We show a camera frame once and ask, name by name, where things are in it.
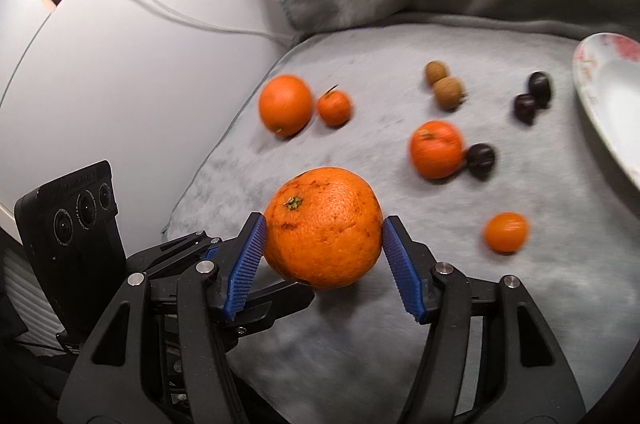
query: white cable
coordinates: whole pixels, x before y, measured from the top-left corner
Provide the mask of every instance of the white cable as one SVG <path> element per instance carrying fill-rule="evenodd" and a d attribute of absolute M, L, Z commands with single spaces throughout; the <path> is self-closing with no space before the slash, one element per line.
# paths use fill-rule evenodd
<path fill-rule="evenodd" d="M 218 25 L 213 25 L 211 23 L 206 23 L 204 21 L 200 21 L 197 18 L 188 16 L 187 14 L 183 14 L 180 11 L 173 9 L 168 5 L 165 5 L 160 0 L 149 0 L 149 1 L 151 1 L 153 4 L 155 4 L 155 6 L 159 7 L 165 12 L 172 14 L 172 16 L 175 16 L 183 20 L 185 23 L 204 29 L 204 30 L 210 30 L 213 32 L 219 32 L 223 34 L 244 34 L 244 35 L 260 36 L 260 37 L 275 41 L 277 43 L 284 44 L 285 46 L 292 41 L 292 36 L 288 36 L 286 34 L 266 32 L 266 31 L 260 31 L 260 30 L 251 30 L 251 29 L 237 29 L 233 27 L 221 27 Z"/>

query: camera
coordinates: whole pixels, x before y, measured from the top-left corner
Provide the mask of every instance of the camera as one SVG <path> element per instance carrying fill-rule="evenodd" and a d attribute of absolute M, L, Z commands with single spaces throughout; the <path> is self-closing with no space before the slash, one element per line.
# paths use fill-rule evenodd
<path fill-rule="evenodd" d="M 126 274 L 109 163 L 44 184 L 20 198 L 14 211 L 24 249 L 67 342 L 83 342 Z"/>

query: bolt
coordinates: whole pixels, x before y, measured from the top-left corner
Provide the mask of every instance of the bolt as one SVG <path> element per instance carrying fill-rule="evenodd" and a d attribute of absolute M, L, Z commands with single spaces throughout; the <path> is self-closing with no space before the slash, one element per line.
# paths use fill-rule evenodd
<path fill-rule="evenodd" d="M 510 289 L 517 289 L 520 286 L 520 280 L 515 276 L 509 275 L 504 277 L 504 284 Z"/>
<path fill-rule="evenodd" d="M 439 261 L 436 263 L 436 271 L 440 274 L 451 274 L 453 272 L 453 265 L 446 261 Z"/>
<path fill-rule="evenodd" d="M 145 275 L 141 272 L 134 272 L 127 278 L 127 283 L 132 287 L 137 287 L 145 280 Z"/>
<path fill-rule="evenodd" d="M 213 265 L 212 261 L 202 260 L 202 261 L 199 261 L 198 264 L 196 265 L 196 270 L 200 274 L 208 274 L 214 269 L 214 267 L 215 265 Z"/>

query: large orange with brown spots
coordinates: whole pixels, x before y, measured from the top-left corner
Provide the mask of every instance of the large orange with brown spots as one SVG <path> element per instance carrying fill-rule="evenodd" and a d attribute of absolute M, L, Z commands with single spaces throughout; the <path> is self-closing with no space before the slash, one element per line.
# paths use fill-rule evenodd
<path fill-rule="evenodd" d="M 317 289 L 345 287 L 376 263 L 382 210 L 363 179 L 341 168 L 318 168 L 283 185 L 264 212 L 264 257 L 287 279 Z"/>

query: white plate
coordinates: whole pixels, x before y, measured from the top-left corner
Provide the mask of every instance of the white plate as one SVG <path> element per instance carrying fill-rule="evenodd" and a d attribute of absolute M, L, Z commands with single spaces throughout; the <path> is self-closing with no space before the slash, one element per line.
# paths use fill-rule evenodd
<path fill-rule="evenodd" d="M 640 43 L 611 33 L 583 39 L 574 83 L 604 144 L 640 189 Z"/>

